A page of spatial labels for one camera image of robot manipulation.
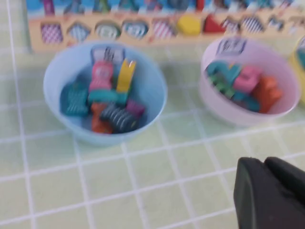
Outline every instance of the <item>blue bowl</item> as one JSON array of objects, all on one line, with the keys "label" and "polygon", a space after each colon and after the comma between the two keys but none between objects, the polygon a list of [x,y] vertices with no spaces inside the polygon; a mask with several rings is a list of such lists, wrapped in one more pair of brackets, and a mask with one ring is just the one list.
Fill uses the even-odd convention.
[{"label": "blue bowl", "polygon": [[[123,134],[98,134],[91,131],[91,117],[69,117],[60,111],[60,96],[64,86],[76,79],[89,83],[92,71],[93,47],[125,49],[125,57],[137,62],[132,79],[130,98],[146,108],[139,129]],[[77,138],[95,145],[114,145],[129,139],[149,127],[162,112],[167,100],[167,85],[159,67],[144,54],[114,42],[90,42],[68,48],[57,54],[48,66],[43,92],[53,114]]]}]

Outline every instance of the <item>pink bowl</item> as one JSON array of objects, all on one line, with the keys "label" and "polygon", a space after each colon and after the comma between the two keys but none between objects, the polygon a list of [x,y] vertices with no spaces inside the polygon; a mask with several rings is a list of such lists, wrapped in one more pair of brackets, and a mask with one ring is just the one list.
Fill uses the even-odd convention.
[{"label": "pink bowl", "polygon": [[[267,114],[255,113],[241,108],[220,94],[210,83],[205,72],[214,60],[226,60],[260,67],[264,74],[274,76],[282,98]],[[301,89],[287,61],[276,52],[256,41],[241,37],[223,37],[211,43],[201,60],[199,94],[203,102],[218,117],[236,125],[251,126],[286,115],[297,106]]]}]

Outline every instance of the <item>red triangle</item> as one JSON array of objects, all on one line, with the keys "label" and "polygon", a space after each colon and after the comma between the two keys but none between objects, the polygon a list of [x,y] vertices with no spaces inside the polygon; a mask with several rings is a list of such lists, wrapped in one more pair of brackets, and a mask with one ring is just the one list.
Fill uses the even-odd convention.
[{"label": "red triangle", "polygon": [[223,28],[220,24],[218,24],[215,21],[213,15],[209,14],[205,19],[203,32],[205,32],[205,33],[220,33],[220,32],[224,33],[225,28]]}]

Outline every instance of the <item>bowl rim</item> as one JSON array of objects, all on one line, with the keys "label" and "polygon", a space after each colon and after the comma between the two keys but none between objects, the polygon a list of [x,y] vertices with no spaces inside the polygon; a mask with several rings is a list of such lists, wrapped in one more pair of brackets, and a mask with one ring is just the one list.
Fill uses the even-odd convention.
[{"label": "bowl rim", "polygon": [[[220,42],[222,39],[224,38],[229,38],[229,37],[240,37],[240,36],[224,36],[224,37],[221,37],[215,41],[213,41],[212,43],[210,43],[206,49],[208,49],[208,47],[214,43],[218,43]],[[293,69],[292,69],[292,66],[290,66],[288,64],[288,60],[286,61],[279,53],[277,53],[276,51],[272,50],[270,47],[268,47],[266,44],[263,44],[261,42],[258,42],[254,39],[249,39],[249,38],[245,38],[247,40],[250,40],[251,42],[255,43],[256,46],[260,46],[260,48],[264,49],[265,52],[268,52],[272,55],[277,55],[279,56],[282,60],[283,60],[283,63],[288,67],[288,71],[291,72],[291,75],[295,75]],[[201,62],[200,62],[200,69],[201,69],[201,75],[200,75],[200,78],[203,78],[203,77],[206,77],[206,72],[205,72],[205,69],[203,69],[203,63],[204,63],[204,58],[206,58],[207,56],[207,51],[205,50],[203,55],[202,55],[202,58],[201,58]],[[227,102],[230,104],[230,106],[235,109],[236,112],[241,112],[243,113],[244,115],[249,115],[249,116],[255,116],[255,117],[260,117],[260,118],[267,118],[267,117],[280,117],[280,116],[283,116],[289,112],[291,112],[299,103],[300,99],[301,99],[301,87],[297,81],[297,77],[293,77],[293,80],[294,80],[294,84],[297,88],[297,90],[295,91],[295,97],[296,97],[296,100],[294,101],[293,105],[286,111],[284,112],[280,112],[280,113],[276,113],[276,114],[267,114],[267,113],[259,113],[259,112],[253,112],[253,111],[249,111],[245,108],[242,108],[240,107],[239,105],[233,103],[232,101],[228,100],[227,98],[225,98],[224,96],[221,96],[220,93],[215,90],[213,88],[213,91],[217,94],[218,97],[220,97],[224,102]]]},{"label": "bowl rim", "polygon": [[[123,48],[127,48],[132,50],[133,52],[135,52],[137,55],[141,56],[141,58],[145,61],[145,62],[149,62],[153,68],[155,68],[158,71],[157,76],[155,77],[159,77],[159,79],[162,82],[162,90],[164,91],[164,100],[163,100],[163,104],[161,106],[161,109],[159,111],[159,113],[156,115],[156,117],[150,121],[149,123],[147,123],[146,125],[134,130],[134,131],[130,131],[127,133],[120,133],[120,134],[103,134],[103,133],[96,133],[93,132],[91,130],[85,129],[82,126],[78,126],[73,124],[71,121],[68,120],[68,118],[66,118],[63,114],[61,114],[60,111],[57,111],[57,109],[55,109],[51,104],[51,99],[48,96],[47,92],[47,80],[50,77],[49,75],[51,75],[49,73],[50,69],[52,68],[53,65],[56,64],[57,60],[59,58],[62,58],[62,56],[66,55],[66,53],[71,52],[73,50],[76,49],[80,49],[83,48],[84,46],[88,46],[90,48],[93,48],[95,45],[115,45],[115,46],[121,46]],[[135,135],[138,134],[140,132],[142,132],[143,130],[145,130],[146,128],[148,128],[150,125],[152,125],[156,119],[160,116],[160,114],[162,113],[162,111],[165,108],[166,102],[167,102],[167,98],[168,98],[168,87],[167,87],[167,83],[164,77],[163,72],[161,71],[160,67],[151,59],[149,58],[145,53],[135,49],[134,47],[131,47],[129,45],[123,44],[121,42],[116,42],[116,41],[89,41],[89,42],[84,42],[82,44],[79,45],[75,45],[72,47],[69,47],[65,50],[62,50],[58,53],[55,54],[55,56],[53,57],[53,59],[51,60],[51,62],[49,63],[45,74],[44,74],[44,78],[43,78],[43,94],[44,94],[44,99],[46,104],[48,105],[49,109],[51,110],[51,112],[54,114],[54,116],[61,122],[63,123],[68,129],[70,129],[74,134],[81,134],[81,135],[87,135],[87,136],[93,136],[93,137],[98,137],[98,138],[118,138],[118,137],[128,137],[130,135]]]}]

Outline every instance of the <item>label on bowl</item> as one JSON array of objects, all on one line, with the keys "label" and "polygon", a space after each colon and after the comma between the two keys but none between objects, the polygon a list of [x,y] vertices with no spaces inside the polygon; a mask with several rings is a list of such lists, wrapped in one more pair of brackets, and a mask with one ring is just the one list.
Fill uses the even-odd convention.
[{"label": "label on bowl", "polygon": [[125,59],[123,48],[93,47],[91,50],[93,63],[97,61],[110,61],[113,64],[122,64]]},{"label": "label on bowl", "polygon": [[221,40],[217,48],[217,55],[240,55],[247,40],[241,37],[231,37]]}]

